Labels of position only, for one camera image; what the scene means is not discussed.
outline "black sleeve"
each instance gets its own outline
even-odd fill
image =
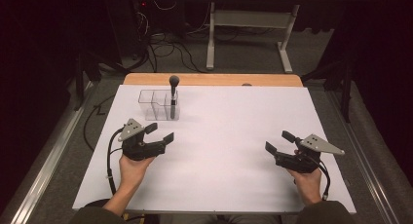
[[[69,224],[125,224],[126,221],[115,213],[101,207],[82,207]]]
[[[356,222],[339,202],[320,202],[304,207],[296,224],[355,224]]]

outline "person's arm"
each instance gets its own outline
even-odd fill
[[[125,208],[143,180],[146,169],[155,158],[134,161],[122,155],[119,160],[121,184],[113,197],[103,207],[83,207],[69,223],[125,223],[121,218]]]
[[[319,194],[321,171],[299,173],[287,170],[295,179],[298,193],[305,207],[298,214],[296,224],[352,224],[355,223],[346,208],[339,202],[324,202]]]

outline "hand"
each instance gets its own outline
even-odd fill
[[[146,169],[155,158],[149,158],[142,161],[134,161],[127,156],[122,155],[119,160],[121,169],[121,184],[119,189],[135,192],[143,180]]]
[[[299,173],[291,169],[287,169],[287,171],[294,177],[298,193],[305,206],[322,201],[319,194],[319,185],[321,183],[321,171],[319,168],[311,173]]]

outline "person's left hand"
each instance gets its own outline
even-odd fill
[[[142,161],[134,161],[127,156],[122,155],[119,160],[121,170],[121,184],[119,189],[135,192],[143,180],[146,169],[155,158],[149,158]]]

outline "transparent organizer box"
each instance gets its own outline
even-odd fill
[[[139,95],[140,109],[145,120],[176,121],[179,119],[178,92],[171,98],[170,90],[142,90]]]

